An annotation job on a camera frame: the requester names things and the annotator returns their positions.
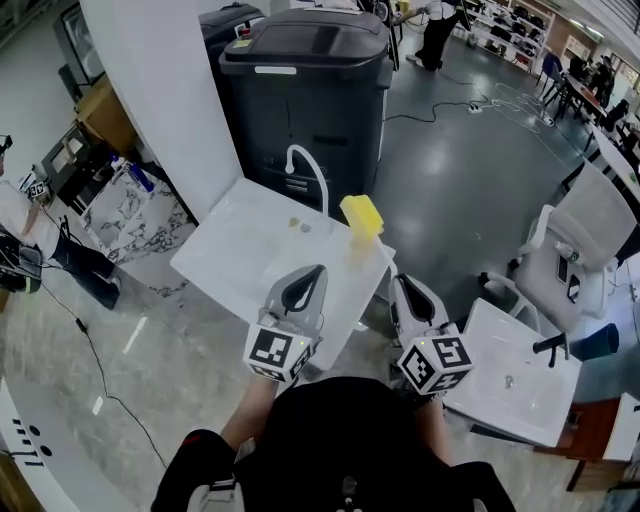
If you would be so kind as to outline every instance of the marker cube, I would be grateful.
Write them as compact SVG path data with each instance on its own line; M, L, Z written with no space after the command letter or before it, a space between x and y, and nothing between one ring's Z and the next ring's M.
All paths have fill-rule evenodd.
M420 395L452 389L473 369L464 339L463 334L414 338L398 366Z
M242 359L256 375L291 382L314 353L311 338L251 324Z

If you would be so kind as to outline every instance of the cable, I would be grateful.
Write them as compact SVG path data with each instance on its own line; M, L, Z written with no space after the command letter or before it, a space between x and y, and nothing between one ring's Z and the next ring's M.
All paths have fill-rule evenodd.
M82 323L82 320L80 320L73 311L71 311L67 306L65 306L62 302L60 302L58 300L58 298L53 293L51 293L51 290L49 290L49 288L47 288L44 283L41 282L40 284L49 293L49 295L51 295L51 297L53 297L53 300L55 300L60 306L62 306L64 309L66 309L72 317L75 318L76 326L78 327L78 329L80 329L82 334L84 334L86 336L87 340L89 340L89 347L91 347L91 351L93 352L93 355L96 358L96 363L98 363L98 368L100 370L100 376L102 377L102 385L104 387L104 395L107 398L110 398L111 400L115 400L116 402L118 402L122 406L122 408L125 411L127 411L129 416L131 416L134 419L134 421L138 425L140 425L140 428L142 429L142 431L147 436L147 439L149 439L149 443L151 443L151 448L153 448L153 451L156 452L156 455L158 456L158 459L160 459L160 463L164 466L165 469L167 469L167 464L165 463L164 459L162 458L162 455L160 455L160 452L158 451L158 448L156 448L156 445L153 442L153 439L151 438L151 435L149 434L149 431L140 422L140 420L137 418L137 416L131 412L131 410L125 405L125 403L122 400L120 400L117 396L109 394L109 390L107 388L107 379L106 379L106 376L105 376L105 373L104 373L104 368L102 368L102 363L100 362L100 358L98 357L98 352L96 352L95 346L93 345L93 340L89 336L89 332L87 330L87 327Z
M618 288L622 288L623 286L625 286L623 284L618 284L618 270L620 270L620 267L616 268L616 271L613 273L613 281L609 279L609 284L613 285L613 290L611 291L611 293L609 293L609 297L616 293L616 290Z
M391 121L392 119L399 119L401 117L404 117L406 119L412 119L413 121L418 121L420 123L435 123L438 119L438 117L436 116L436 107L440 107L442 105L466 105L467 107L475 106L469 103L468 101L441 101L440 103L436 103L431 107L431 113L433 114L433 119L422 119L420 117L411 116L409 114L396 114L394 116L387 117L384 120L384 122L386 123L387 121Z
M517 89L514 89L513 87L511 87L510 85L504 84L502 82L497 82L496 84L494 84L494 88L496 89L496 91L498 92L498 94L500 96L502 96L501 98L496 98L496 99L491 99L489 100L489 98L478 88L478 86L473 83L473 82L462 82L460 80L457 80L449 75L446 75L444 73L442 73L442 71L440 72L440 74L448 79L451 80L452 82L455 82L459 85L472 85L476 88L476 90L482 95L483 98L485 98L485 101L488 102L489 104L487 105L483 105L483 106L478 106L475 103L478 103L480 100L470 100L468 102L440 102L440 103L436 103L435 105L433 105L432 107L432 113L433 113L433 120L429 120L429 119L422 119L416 116L411 116L409 114L397 114L394 116L390 116L388 118L385 119L385 121L389 121L391 119L396 119L399 117L404 117L406 119L411 119L413 121L418 121L418 122L422 122L422 123L434 123L437 120L436 117L436 113L435 113L435 108L440 106L440 105L468 105L470 107L475 107L475 108L479 108L481 111L486 109L486 108L491 108L493 110L495 110L496 112L498 112L502 117L508 119L509 121L521 126L522 128L530 131L531 133L533 133L533 135L535 135L535 137L540 141L540 143L547 149L547 151L549 151L549 153L569 172L573 172L573 169L571 169L567 164L564 163L564 161L553 151L553 149L551 149L551 147L540 137L540 128L538 128L537 126L535 126L535 123L537 122L542 122L543 125L545 127L555 127L560 134L562 135L562 137L571 145L571 147L578 153L579 156L582 156L582 152L576 148L573 143L564 135L564 133L562 132L562 130L560 130L555 123L553 123L553 121L548 118L548 116L545 118L545 110L543 105L538 101L537 98L534 98L533 96L530 96L529 94L522 94L520 93L520 91L518 91ZM502 89L508 89L511 91L514 91L516 93L516 98L515 100L511 97L509 97ZM511 110L514 113L518 113L518 112L525 112L531 119L533 119L534 121L534 125L526 125L521 123L520 121L518 121L517 119L513 119L512 117L508 116L507 114L505 114L504 112L502 112L502 110L499 107L506 107L509 110Z
M51 219L51 222L53 222L53 223L56 225L56 227L60 230L60 235L62 235L62 236L66 236L66 235L65 235L65 233L64 233L64 230L62 229L62 225L58 225L58 223L53 219L53 217L52 217L51 215L49 215L49 212L48 212L47 210L45 210L44 206L43 206L42 208L40 208L40 209L44 212L44 214L45 214L47 217L49 217L49 218ZM76 235L74 235L74 234L69 230L69 223L68 223L68 222L67 222L67 231L68 231L68 233L69 233L69 237L67 237L67 238L71 238L71 237L75 238L75 240L76 240L76 241L77 241L77 242L78 242L82 247L84 247L84 244L80 241L80 239L79 239Z
M478 93L480 94L480 96L482 96L482 98L484 99L485 103L491 103L491 100L489 98L487 98L487 96L480 90L480 88L473 82L460 82L459 80L456 80L453 77L450 77L449 75L443 73L442 71L440 71L440 75L443 76L444 78L446 78L447 80L450 80L458 85L471 85L473 88L475 88L476 91L478 91Z
M627 274L629 274L629 285L631 287L631 316L633 316L633 329L636 333L636 341L638 342L638 345L640 345L640 333L638 333L638 322L636 320L636 303L633 300L635 295L633 291L634 286L631 282L631 268L629 267L629 260L626 260L625 263L627 264Z

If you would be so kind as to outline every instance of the white countertop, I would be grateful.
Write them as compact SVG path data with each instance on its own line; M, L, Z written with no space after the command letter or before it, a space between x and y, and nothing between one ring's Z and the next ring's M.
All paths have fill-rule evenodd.
M327 268L329 283L322 310L323 342L311 362L328 370L388 267L374 245L366 250L353 247L347 226L239 178L171 261L189 281L247 322L258 320L278 279L312 264Z

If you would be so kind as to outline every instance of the sink faucet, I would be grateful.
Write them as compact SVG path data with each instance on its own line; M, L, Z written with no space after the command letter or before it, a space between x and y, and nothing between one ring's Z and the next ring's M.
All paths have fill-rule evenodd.
M558 334L548 340L538 341L533 344L533 353L539 354L545 350L551 349L551 360L549 361L549 368L553 368L556 365L556 348L560 345L564 345L564 358L569 360L569 343L567 342L567 335L565 333Z

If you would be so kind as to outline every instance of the sink basin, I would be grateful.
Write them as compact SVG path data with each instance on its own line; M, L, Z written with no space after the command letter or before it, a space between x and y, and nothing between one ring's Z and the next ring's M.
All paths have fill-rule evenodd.
M445 404L484 426L543 446L556 446L580 373L580 361L558 349L534 354L543 337L478 299L465 327L475 369L449 391Z

